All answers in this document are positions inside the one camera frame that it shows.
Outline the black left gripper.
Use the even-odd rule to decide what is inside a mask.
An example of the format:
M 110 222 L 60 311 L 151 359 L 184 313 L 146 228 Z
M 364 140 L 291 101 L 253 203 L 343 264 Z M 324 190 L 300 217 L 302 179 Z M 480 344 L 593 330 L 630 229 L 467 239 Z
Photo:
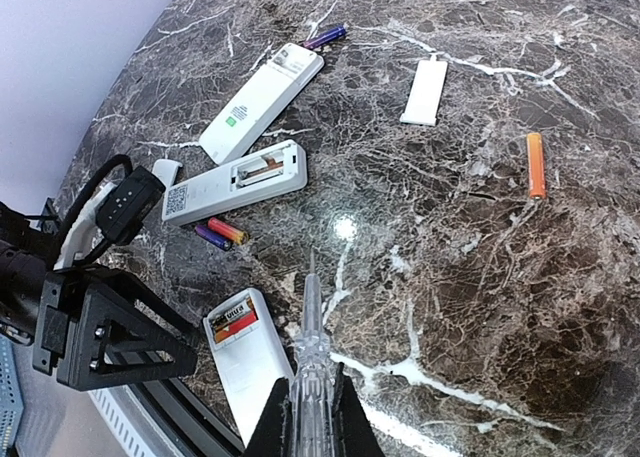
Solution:
M 87 287 L 105 284 L 178 340 L 82 338 Z M 97 390 L 194 373 L 200 332 L 133 273 L 97 264 L 47 271 L 37 316 L 32 366 L 78 391 Z

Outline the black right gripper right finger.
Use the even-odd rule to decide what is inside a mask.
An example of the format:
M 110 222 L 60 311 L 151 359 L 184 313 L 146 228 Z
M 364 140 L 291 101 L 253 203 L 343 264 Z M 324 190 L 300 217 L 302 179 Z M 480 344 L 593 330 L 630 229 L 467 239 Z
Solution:
M 384 457 L 343 363 L 336 368 L 333 422 L 337 456 Z

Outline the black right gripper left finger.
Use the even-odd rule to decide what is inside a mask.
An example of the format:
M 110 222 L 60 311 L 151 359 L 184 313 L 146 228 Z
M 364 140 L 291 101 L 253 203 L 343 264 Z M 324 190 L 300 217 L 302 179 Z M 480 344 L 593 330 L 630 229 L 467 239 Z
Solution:
M 292 405 L 286 378 L 275 381 L 243 457 L 288 457 L 291 447 Z

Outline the blue purple battery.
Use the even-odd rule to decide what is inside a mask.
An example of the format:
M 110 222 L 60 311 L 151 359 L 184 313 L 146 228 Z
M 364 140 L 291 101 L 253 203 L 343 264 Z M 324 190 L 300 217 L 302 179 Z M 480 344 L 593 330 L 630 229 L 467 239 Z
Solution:
M 195 232 L 199 237 L 203 238 L 207 242 L 213 244 L 223 251 L 229 251 L 233 247 L 233 242 L 230 239 L 209 229 L 205 225 L 196 225 Z

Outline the red blue battery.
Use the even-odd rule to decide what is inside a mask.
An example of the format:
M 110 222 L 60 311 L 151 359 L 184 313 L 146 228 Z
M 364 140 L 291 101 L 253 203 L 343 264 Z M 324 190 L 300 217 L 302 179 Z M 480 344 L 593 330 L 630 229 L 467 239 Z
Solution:
M 249 241 L 249 234 L 246 231 L 240 230 L 216 217 L 211 217 L 208 220 L 207 227 L 237 245 L 244 245 Z

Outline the curved white battery cover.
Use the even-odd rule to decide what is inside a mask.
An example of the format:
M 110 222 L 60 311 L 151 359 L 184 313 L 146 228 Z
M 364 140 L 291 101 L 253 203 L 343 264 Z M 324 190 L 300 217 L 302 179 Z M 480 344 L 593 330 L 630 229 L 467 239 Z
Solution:
M 151 173 L 165 186 L 170 188 L 176 182 L 182 163 L 172 159 L 157 159 L 152 167 Z

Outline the small white buttoned remote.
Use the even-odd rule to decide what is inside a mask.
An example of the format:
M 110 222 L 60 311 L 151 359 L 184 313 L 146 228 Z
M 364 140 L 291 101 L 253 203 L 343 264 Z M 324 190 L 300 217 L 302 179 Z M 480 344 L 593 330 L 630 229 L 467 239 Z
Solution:
M 162 221 L 184 226 L 301 190 L 307 183 L 306 152 L 286 140 L 168 188 Z

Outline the white TCL remote control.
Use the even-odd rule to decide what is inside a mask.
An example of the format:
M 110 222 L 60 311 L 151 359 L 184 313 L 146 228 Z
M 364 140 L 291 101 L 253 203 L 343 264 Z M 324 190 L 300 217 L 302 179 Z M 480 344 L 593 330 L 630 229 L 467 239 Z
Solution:
M 217 165 L 240 158 L 323 67 L 316 52 L 285 44 L 222 108 L 199 145 Z

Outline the long white battery cover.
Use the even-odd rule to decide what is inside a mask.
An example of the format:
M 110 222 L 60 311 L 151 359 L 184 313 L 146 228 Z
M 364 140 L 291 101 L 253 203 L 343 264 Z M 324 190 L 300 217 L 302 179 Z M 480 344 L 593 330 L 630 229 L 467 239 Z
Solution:
M 418 63 L 407 104 L 400 117 L 402 123 L 436 125 L 447 69 L 445 61 L 421 60 Z

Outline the orange battery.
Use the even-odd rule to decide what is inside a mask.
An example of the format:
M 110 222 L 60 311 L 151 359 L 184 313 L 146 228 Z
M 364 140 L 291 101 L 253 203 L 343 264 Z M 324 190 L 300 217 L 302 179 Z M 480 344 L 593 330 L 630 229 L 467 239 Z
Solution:
M 526 136 L 529 175 L 529 197 L 544 199 L 546 197 L 546 180 L 544 167 L 543 139 L 540 133 L 529 133 Z

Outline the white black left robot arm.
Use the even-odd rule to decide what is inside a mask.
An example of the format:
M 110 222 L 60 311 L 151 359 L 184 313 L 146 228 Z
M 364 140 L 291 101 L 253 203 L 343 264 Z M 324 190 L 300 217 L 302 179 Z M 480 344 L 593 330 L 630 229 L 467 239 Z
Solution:
M 35 370 L 78 391 L 191 375 L 199 331 L 134 274 L 99 264 L 47 270 L 51 234 L 1 208 L 1 333 Z

